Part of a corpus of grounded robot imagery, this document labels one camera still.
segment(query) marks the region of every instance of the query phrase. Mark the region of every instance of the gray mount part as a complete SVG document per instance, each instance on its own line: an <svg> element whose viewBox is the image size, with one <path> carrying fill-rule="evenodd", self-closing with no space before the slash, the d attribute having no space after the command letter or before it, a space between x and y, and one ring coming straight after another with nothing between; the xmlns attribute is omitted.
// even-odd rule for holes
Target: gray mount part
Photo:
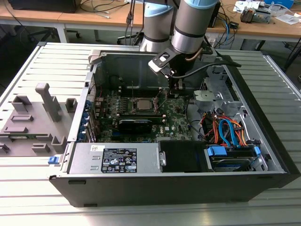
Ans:
<svg viewBox="0 0 301 226"><path fill-rule="evenodd" d="M63 137L62 141L58 142L57 138L54 137L51 142L51 145L53 146L53 148L55 149L55 151L57 153L64 153L65 148L67 146L67 139L66 139L66 137Z"/></svg>
<svg viewBox="0 0 301 226"><path fill-rule="evenodd" d="M75 98L68 98L65 103L68 113L75 113L77 107L77 101Z"/></svg>
<svg viewBox="0 0 301 226"><path fill-rule="evenodd" d="M26 105L31 105L31 102L27 96L16 96L11 104L17 112L22 113L27 112Z"/></svg>
<svg viewBox="0 0 301 226"><path fill-rule="evenodd" d="M48 113L45 112L45 109L42 105L42 102L32 102L31 105L26 105L27 112L23 112L24 114L18 113L14 110L11 114L13 116L20 115L31 115L33 117L33 121L11 121L7 120L6 124L3 128L13 128L13 127L26 127L28 129L28 134L36 134L36 139L22 139L24 137L20 137L19 139L11 140L8 135L9 133L4 133L4 129L0 132L0 134L5 134L5 136L0 137L0 143L6 144L9 148L8 153L0 150L1 156L51 156L57 154L56 148L51 145L51 142L54 137L57 137L59 141L63 139L63 137L67 137L70 131L70 127L72 124L72 119L74 114L67 113L67 109L65 106L65 102L60 104L59 115L61 120L59 122L53 122ZM36 143L47 144L50 151L49 152L34 152L32 150L33 145Z"/></svg>
<svg viewBox="0 0 301 226"><path fill-rule="evenodd" d="M35 90L41 95L44 101L44 107L49 112L52 121L60 121L61 117L57 112L58 102L54 102L49 93L49 88L48 83L38 83Z"/></svg>

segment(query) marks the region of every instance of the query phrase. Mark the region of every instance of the black box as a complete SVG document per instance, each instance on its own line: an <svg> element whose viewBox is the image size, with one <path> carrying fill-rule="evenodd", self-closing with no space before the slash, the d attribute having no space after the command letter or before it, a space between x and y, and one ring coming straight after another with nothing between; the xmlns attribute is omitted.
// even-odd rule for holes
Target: black box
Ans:
<svg viewBox="0 0 301 226"><path fill-rule="evenodd" d="M13 9L75 13L81 0L8 0Z"/></svg>

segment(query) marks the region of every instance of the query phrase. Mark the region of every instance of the power supply label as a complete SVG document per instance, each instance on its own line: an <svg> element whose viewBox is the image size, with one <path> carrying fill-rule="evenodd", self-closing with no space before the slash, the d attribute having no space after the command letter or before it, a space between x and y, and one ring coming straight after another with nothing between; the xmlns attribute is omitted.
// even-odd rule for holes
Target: power supply label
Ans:
<svg viewBox="0 0 301 226"><path fill-rule="evenodd" d="M103 173L136 173L136 148L105 148L103 150Z"/></svg>

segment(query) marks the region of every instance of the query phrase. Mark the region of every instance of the office chair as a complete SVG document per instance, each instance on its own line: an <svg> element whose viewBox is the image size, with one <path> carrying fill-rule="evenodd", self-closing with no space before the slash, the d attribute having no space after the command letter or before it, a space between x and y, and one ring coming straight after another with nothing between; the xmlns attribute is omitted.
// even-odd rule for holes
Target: office chair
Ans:
<svg viewBox="0 0 301 226"><path fill-rule="evenodd" d="M77 37L78 39L81 38L81 35L80 35L80 33L79 33L78 31L67 30L67 32L75 33L75 35L76 35L76 37ZM30 33L30 34L27 36L27 37L28 37L28 40L29 40L30 42L34 42L34 41L35 41L34 36L35 36L35 35L40 35L40 34L44 34L43 38L42 38L40 41L46 41L46 39L47 39L49 36L51 36L53 39L54 39L55 37L59 37L56 28L45 27L45 30L43 30L43 31Z"/></svg>

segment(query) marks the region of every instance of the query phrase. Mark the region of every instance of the aluminum profile table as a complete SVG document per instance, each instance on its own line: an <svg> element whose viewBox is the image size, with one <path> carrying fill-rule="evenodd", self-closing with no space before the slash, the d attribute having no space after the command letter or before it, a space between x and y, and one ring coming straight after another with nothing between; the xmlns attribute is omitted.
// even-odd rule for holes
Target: aluminum profile table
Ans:
<svg viewBox="0 0 301 226"><path fill-rule="evenodd" d="M59 101L78 99L89 71L90 50L122 48L66 43L38 46L0 97L0 128L13 110L14 96L26 94L32 102L41 101L34 88L38 82L48 82L50 94ZM242 64L240 73L301 170L300 92L269 56L252 51L220 53ZM48 169L47 157L0 158L1 225L301 225L301 179L243 203L75 208L48 182Z"/></svg>

